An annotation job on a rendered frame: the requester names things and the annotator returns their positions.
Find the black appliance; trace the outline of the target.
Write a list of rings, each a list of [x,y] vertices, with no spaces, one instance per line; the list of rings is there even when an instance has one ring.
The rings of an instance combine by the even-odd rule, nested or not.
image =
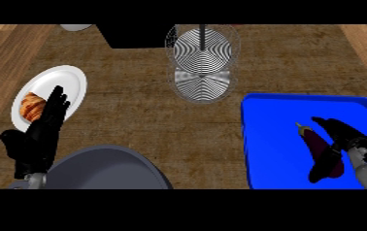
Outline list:
[[[98,24],[98,29],[112,49],[154,49],[164,47],[173,23]]]

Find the white bowl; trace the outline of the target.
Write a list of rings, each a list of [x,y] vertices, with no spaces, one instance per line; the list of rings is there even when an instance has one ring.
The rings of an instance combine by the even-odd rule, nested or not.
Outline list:
[[[93,24],[61,24],[62,28],[69,32],[81,31],[87,29],[92,25]]]

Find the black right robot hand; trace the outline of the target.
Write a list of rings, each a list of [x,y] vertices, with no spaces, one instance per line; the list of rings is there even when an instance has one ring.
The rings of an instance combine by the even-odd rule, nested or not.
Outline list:
[[[324,119],[322,117],[314,116],[312,121],[324,128],[331,140],[333,144],[330,145],[334,151],[348,150],[348,143],[355,138],[367,138],[354,127],[351,127],[346,123],[334,118]]]

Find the blue tray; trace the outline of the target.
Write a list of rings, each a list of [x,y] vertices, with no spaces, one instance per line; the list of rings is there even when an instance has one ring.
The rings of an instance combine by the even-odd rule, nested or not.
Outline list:
[[[314,165],[299,128],[308,126],[324,141],[331,138],[311,120],[334,118],[367,135],[367,97],[251,93],[241,103],[244,155],[253,189],[359,189],[349,159],[343,174],[317,183],[308,180]]]

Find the dark purple eggplant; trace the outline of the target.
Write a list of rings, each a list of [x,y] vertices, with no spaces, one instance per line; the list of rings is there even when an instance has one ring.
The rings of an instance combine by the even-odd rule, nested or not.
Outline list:
[[[308,147],[314,165],[308,173],[311,183],[320,182],[322,179],[336,179],[345,173],[345,164],[342,153],[334,151],[321,136],[315,133],[309,126],[296,123],[297,134]]]

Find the golden croissant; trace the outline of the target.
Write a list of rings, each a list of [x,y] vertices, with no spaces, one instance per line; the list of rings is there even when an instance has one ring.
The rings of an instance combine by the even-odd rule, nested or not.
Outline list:
[[[37,119],[40,119],[44,106],[46,106],[46,100],[37,94],[29,92],[25,95],[21,104],[22,118],[29,122],[34,122]]]

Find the white plate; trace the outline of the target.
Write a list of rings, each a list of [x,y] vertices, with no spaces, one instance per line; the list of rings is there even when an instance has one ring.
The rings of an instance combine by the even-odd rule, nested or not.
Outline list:
[[[22,99],[32,92],[38,97],[47,99],[55,86],[64,88],[64,94],[68,96],[69,106],[65,118],[69,118],[83,102],[87,90],[87,79],[83,71],[71,66],[61,65],[43,71],[22,86],[12,104],[12,123],[22,132],[29,126],[29,121],[21,115]]]

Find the dark grey round pan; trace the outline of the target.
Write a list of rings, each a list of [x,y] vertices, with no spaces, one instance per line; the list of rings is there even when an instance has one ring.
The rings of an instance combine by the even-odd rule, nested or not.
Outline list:
[[[117,145],[83,148],[52,166],[47,189],[172,189],[161,170],[133,149]]]

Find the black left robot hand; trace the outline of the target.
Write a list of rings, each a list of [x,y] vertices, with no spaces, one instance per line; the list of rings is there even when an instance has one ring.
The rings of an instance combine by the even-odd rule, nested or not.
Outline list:
[[[68,96],[56,85],[40,119],[29,124],[27,131],[9,129],[0,134],[7,156],[15,160],[16,180],[34,173],[46,174],[53,165],[68,107]]]

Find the brown woven mat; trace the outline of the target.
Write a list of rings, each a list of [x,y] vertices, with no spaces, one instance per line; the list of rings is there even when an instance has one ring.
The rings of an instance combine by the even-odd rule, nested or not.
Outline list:
[[[95,27],[19,25],[0,32],[0,131],[22,86],[69,64],[87,92],[66,121],[58,155],[101,144],[135,149],[177,188],[244,188],[241,101],[250,92],[367,95],[367,67],[340,25],[241,25],[231,94],[209,105],[174,94],[163,49],[112,49]]]

